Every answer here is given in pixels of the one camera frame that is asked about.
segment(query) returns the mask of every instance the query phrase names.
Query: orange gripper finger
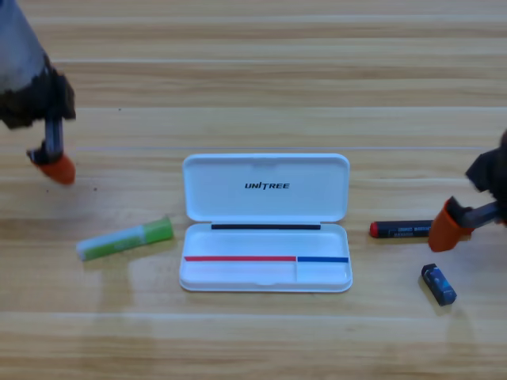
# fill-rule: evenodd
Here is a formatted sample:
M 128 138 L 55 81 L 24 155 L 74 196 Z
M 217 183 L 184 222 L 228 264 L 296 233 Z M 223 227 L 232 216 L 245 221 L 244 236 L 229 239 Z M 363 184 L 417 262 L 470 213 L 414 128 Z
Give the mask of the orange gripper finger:
M 47 177 L 59 184 L 73 184 L 76 178 L 74 163 L 65 154 L 57 162 L 47 165 L 36 165 L 36 167 Z

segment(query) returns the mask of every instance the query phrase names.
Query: black marker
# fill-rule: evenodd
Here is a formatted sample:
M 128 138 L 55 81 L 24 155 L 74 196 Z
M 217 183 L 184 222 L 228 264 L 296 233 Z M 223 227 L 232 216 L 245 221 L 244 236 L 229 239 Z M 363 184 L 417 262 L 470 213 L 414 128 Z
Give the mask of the black marker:
M 373 222 L 370 235 L 374 238 L 426 238 L 433 220 Z

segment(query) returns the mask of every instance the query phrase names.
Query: glue stick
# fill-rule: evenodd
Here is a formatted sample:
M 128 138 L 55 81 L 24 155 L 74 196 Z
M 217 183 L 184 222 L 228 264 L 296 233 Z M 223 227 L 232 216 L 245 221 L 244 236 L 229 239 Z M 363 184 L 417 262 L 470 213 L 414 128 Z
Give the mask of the glue stick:
M 172 237 L 171 221 L 164 217 L 155 222 L 80 241 L 76 250 L 81 260 L 88 261 Z

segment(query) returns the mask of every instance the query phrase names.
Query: table surface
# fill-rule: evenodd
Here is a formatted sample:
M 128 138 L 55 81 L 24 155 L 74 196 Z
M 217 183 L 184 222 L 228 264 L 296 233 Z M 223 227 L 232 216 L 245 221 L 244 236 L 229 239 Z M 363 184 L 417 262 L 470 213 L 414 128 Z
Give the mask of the table surface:
M 22 0 L 78 118 L 78 179 L 0 131 L 0 378 L 507 378 L 507 235 L 446 253 L 374 220 L 490 201 L 464 172 L 507 120 L 505 0 Z M 333 152 L 351 162 L 344 294 L 183 291 L 182 160 Z M 159 218 L 176 238 L 83 264 L 74 245 Z M 456 289 L 439 307 L 420 278 Z

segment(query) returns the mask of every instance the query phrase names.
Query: blue line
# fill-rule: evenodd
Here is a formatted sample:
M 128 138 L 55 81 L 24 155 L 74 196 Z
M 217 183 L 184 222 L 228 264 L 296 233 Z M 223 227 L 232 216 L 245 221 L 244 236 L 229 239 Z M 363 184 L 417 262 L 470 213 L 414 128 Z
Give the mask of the blue line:
M 298 256 L 298 263 L 348 263 L 348 257 Z

